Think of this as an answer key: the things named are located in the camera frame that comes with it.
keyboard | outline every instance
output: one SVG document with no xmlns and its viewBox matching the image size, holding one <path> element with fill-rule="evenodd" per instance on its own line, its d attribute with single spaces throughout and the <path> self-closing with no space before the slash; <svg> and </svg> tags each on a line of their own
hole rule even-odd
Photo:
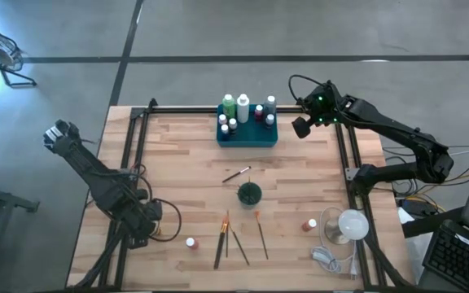
<svg viewBox="0 0 469 293">
<path fill-rule="evenodd" d="M 443 221 L 433 233 L 423 266 L 469 292 L 469 230 Z"/>
</svg>

blue tray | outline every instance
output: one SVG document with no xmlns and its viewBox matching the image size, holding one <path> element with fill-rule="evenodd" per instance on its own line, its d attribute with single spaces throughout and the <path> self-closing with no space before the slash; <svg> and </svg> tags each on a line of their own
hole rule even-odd
<svg viewBox="0 0 469 293">
<path fill-rule="evenodd" d="M 217 142 L 220 147 L 273 147 L 278 141 L 277 117 L 274 116 L 274 124 L 270 129 L 265 127 L 265 121 L 254 119 L 254 108 L 249 105 L 249 120 L 238 123 L 236 133 L 229 135 L 228 140 L 222 140 L 220 123 L 217 119 Z M 224 107 L 220 104 L 217 108 L 217 117 L 224 113 Z"/>
</svg>

gray floor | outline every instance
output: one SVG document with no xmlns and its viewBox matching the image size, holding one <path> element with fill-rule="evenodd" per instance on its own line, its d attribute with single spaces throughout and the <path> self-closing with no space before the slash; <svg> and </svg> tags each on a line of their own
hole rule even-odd
<svg viewBox="0 0 469 293">
<path fill-rule="evenodd" d="M 29 57 L 121 56 L 135 1 L 0 0 L 0 31 Z M 131 55 L 469 55 L 469 1 L 146 0 Z M 11 90 L 0 79 L 0 189 L 41 201 L 37 214 L 16 210 L 11 220 L 0 246 L 0 292 L 63 287 L 87 188 L 42 146 L 42 133 L 62 118 L 98 140 L 118 68 L 25 64 L 35 89 Z M 118 103 L 215 104 L 244 92 L 292 104 L 293 73 L 332 79 L 342 93 L 444 144 L 469 145 L 469 61 L 132 63 Z M 295 87 L 300 94 L 313 88 Z M 469 154 L 454 158 L 454 174 L 469 165 Z M 466 184 L 431 195 L 456 208 L 468 191 Z"/>
</svg>

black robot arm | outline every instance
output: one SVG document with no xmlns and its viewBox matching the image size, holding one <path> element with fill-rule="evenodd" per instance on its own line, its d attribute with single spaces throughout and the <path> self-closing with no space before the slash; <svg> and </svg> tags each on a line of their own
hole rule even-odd
<svg viewBox="0 0 469 293">
<path fill-rule="evenodd" d="M 342 123 L 347 127 L 374 130 L 410 148 L 415 154 L 416 161 L 408 164 L 386 167 L 363 164 L 351 182 L 352 192 L 368 195 L 380 181 L 419 179 L 425 183 L 439 184 L 448 177 L 454 161 L 448 155 L 448 147 L 438 143 L 431 134 L 382 115 L 374 105 L 363 99 L 350 95 L 342 97 L 331 81 L 316 83 L 318 87 L 312 93 L 297 99 L 297 104 L 309 115 L 308 120 L 298 117 L 292 122 L 298 137 L 309 135 L 312 125 Z"/>
<path fill-rule="evenodd" d="M 95 205 L 110 219 L 119 221 L 130 235 L 129 248 L 147 245 L 147 239 L 162 217 L 159 200 L 151 200 L 146 190 L 135 190 L 132 174 L 106 167 L 82 145 L 79 129 L 62 120 L 43 135 L 44 145 L 62 156 L 90 187 Z"/>
</svg>

wooden table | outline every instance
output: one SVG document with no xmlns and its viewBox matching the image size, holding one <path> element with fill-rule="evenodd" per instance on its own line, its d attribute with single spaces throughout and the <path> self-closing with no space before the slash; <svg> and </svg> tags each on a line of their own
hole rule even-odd
<svg viewBox="0 0 469 293">
<path fill-rule="evenodd" d="M 108 113 L 99 158 L 109 168 L 120 167 L 130 108 L 112 107 Z M 145 291 L 362 288 L 360 278 L 353 281 L 346 273 L 328 273 L 311 259 L 311 248 L 320 245 L 319 231 L 305 233 L 300 225 L 310 218 L 319 219 L 320 212 L 327 207 L 348 208 L 348 200 L 335 128 L 319 127 L 307 138 L 299 139 L 291 126 L 296 117 L 278 115 L 278 143 L 270 149 L 257 149 L 220 148 L 215 138 L 214 115 L 151 114 L 142 162 L 147 166 L 154 196 L 175 203 L 182 212 L 182 230 L 172 242 L 150 241 L 147 247 L 129 251 L 122 288 Z M 376 133 L 357 129 L 357 139 L 363 163 L 385 165 Z M 134 141 L 130 162 L 136 145 Z M 221 183 L 248 165 L 252 170 Z M 265 259 L 253 211 L 243 209 L 236 195 L 238 186 L 249 179 L 263 190 L 257 208 L 261 211 L 269 260 Z M 370 201 L 379 245 L 401 274 L 413 280 L 392 194 L 373 191 Z M 164 205 L 163 209 L 160 237 L 167 238 L 176 230 L 178 218 L 170 206 Z M 220 269 L 215 271 L 218 234 L 227 210 L 251 266 L 245 264 L 230 235 L 229 257 L 225 258 L 223 252 Z M 328 212 L 323 221 L 335 216 L 336 211 Z M 94 205 L 86 209 L 68 285 L 81 280 L 102 252 L 108 222 Z M 198 240 L 198 250 L 186 247 L 188 237 Z M 339 258 L 349 256 L 352 251 L 350 244 L 330 248 Z M 367 259 L 375 280 L 370 252 Z M 348 264 L 344 265 L 344 272 L 348 272 Z"/>
</svg>

